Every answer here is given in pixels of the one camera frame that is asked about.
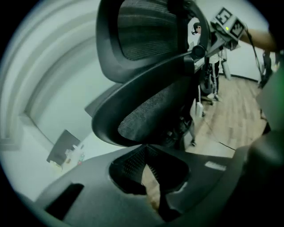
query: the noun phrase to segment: wooden floor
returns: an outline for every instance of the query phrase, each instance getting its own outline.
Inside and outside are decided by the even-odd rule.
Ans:
[[[257,83],[241,78],[228,81],[224,76],[220,76],[219,80],[219,95],[223,100],[213,106],[203,103],[206,116],[196,122],[197,146],[189,147],[187,152],[232,157],[234,149],[251,144],[264,130],[266,121],[260,119],[256,102],[260,92]],[[144,169],[142,184],[146,187],[149,203],[157,210],[159,184],[148,166]]]

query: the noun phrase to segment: mesh backrest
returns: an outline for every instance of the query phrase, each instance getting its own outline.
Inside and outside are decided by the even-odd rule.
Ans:
[[[181,77],[142,103],[121,122],[118,132],[138,142],[157,137],[184,105],[189,82],[189,77]]]
[[[124,56],[139,60],[178,52],[176,16],[167,0],[125,0],[118,15],[118,37]]]

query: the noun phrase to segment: black cable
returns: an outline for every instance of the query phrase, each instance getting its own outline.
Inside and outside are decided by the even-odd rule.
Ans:
[[[255,47],[254,47],[254,45],[253,45],[252,35],[249,33],[249,30],[248,30],[248,29],[245,29],[245,32],[247,33],[248,39],[249,39],[249,41],[250,41],[250,43],[251,43],[251,45],[252,45],[253,52],[254,52],[254,55],[255,55],[255,57],[256,57],[257,68],[258,68],[258,70],[259,70],[260,78],[261,78],[261,77],[262,77],[262,73],[261,73],[261,69],[260,69],[260,63],[259,63],[258,57],[257,57],[257,55],[256,55],[256,49],[255,49]]]
[[[213,132],[213,129],[210,127],[210,125],[209,125],[205,120],[204,120],[204,122],[205,122],[206,125],[208,125],[208,127],[210,128],[210,130],[211,130],[213,136],[215,137],[217,143],[222,144],[223,146],[225,146],[225,147],[227,147],[227,148],[230,148],[230,149],[232,149],[232,150],[234,150],[234,151],[236,150],[236,149],[231,148],[230,146],[228,146],[228,145],[223,144],[222,142],[220,142],[220,141],[217,139],[217,137],[215,136],[215,134],[214,134],[214,132]]]

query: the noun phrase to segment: sticker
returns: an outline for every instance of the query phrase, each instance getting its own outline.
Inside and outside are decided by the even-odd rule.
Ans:
[[[225,171],[226,168],[227,168],[225,165],[220,165],[220,164],[218,164],[216,162],[212,162],[212,161],[206,162],[205,166],[208,167],[208,168],[213,168],[213,169],[221,170],[221,171]]]
[[[242,34],[243,30],[244,30],[244,26],[243,24],[239,21],[236,20],[235,24],[233,25],[230,33],[235,36],[236,38],[239,38],[239,36]]]
[[[232,16],[232,14],[226,10],[225,8],[222,8],[220,12],[215,17],[222,25],[224,25]]]
[[[85,154],[82,153],[82,154],[80,155],[79,161],[84,161],[84,157],[85,157]]]

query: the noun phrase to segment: black mesh fabric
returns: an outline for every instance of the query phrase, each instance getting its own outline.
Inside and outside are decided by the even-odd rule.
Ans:
[[[149,140],[152,135],[157,138],[184,105],[189,82],[189,77],[181,77],[142,103],[120,123],[118,132],[138,142]]]
[[[110,177],[126,193],[144,193],[141,181],[146,164],[163,192],[179,190],[189,177],[189,168],[185,162],[144,145],[114,160],[109,169]]]
[[[178,52],[176,16],[167,0],[125,0],[118,14],[118,37],[130,60]]]

